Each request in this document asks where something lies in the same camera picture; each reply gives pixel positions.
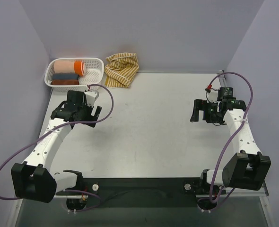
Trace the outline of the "yellow white striped towel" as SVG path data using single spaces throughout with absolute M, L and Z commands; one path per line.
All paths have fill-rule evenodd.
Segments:
M 117 53 L 106 58 L 104 72 L 105 86 L 109 88 L 129 88 L 139 70 L 136 53 Z

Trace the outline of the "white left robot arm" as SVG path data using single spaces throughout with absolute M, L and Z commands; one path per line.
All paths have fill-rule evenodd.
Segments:
M 22 199 L 49 203 L 56 193 L 68 189 L 74 195 L 85 189 L 83 175 L 75 170 L 50 173 L 52 161 L 65 137 L 71 132 L 71 122 L 95 127 L 100 106 L 92 114 L 99 93 L 96 91 L 68 91 L 67 99 L 52 111 L 44 138 L 37 143 L 23 163 L 15 163 L 11 169 L 15 195 Z

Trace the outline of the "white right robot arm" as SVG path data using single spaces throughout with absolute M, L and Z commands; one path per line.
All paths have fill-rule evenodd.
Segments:
M 233 88 L 220 87 L 211 94 L 216 98 L 194 100 L 191 122 L 199 120 L 199 112 L 203 111 L 203 120 L 216 126 L 226 125 L 233 145 L 233 156 L 223 169 L 204 170 L 198 181 L 200 192 L 207 194 L 215 186 L 258 191 L 263 185 L 271 165 L 268 156 L 264 156 L 258 148 L 250 125 L 245 115 L 247 109 L 243 100 L 233 96 Z

